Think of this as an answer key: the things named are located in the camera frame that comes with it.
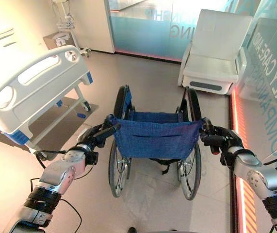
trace blue wheelchair seat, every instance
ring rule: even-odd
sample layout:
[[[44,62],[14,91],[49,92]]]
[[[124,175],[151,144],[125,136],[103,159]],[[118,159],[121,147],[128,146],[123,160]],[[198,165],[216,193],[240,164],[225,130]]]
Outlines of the blue wheelchair seat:
[[[144,113],[129,111],[128,118],[113,117],[121,124],[114,134],[125,158],[186,159],[199,138],[203,122],[183,122],[182,113]]]

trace wheelchair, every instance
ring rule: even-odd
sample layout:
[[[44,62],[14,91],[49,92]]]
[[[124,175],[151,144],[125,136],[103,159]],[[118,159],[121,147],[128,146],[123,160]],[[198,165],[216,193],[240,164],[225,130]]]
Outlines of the wheelchair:
[[[201,180],[199,130],[203,126],[194,89],[185,88],[181,104],[174,114],[137,112],[131,102],[128,85],[120,87],[110,122],[121,124],[114,133],[109,159],[109,185],[115,198],[120,197],[130,178],[132,158],[148,158],[168,172],[176,163],[178,181],[185,198],[193,200]]]

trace frosted glass panel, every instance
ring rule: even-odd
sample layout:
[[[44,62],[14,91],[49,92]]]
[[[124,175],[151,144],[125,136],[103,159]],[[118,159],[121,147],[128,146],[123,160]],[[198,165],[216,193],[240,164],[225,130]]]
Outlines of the frosted glass panel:
[[[116,51],[180,61],[201,9],[230,11],[233,0],[109,0]]]

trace white armchair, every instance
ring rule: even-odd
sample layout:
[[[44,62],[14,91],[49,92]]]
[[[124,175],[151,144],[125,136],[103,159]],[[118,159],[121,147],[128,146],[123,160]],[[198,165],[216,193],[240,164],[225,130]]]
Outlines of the white armchair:
[[[230,94],[246,68],[242,43],[252,16],[201,10],[183,55],[178,85]]]

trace glass wall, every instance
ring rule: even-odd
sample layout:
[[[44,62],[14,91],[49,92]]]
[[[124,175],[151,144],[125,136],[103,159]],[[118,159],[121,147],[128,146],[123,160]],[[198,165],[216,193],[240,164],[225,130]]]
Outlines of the glass wall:
[[[277,159],[277,0],[261,0],[248,31],[247,67],[233,91],[236,126],[245,142],[266,163]],[[277,162],[270,165],[276,168]],[[270,216],[244,186],[244,224],[240,232],[269,232]]]
[[[109,0],[115,50],[180,61],[193,37],[200,10],[232,12],[238,3],[241,4],[238,0]],[[249,4],[239,8],[249,11]]]

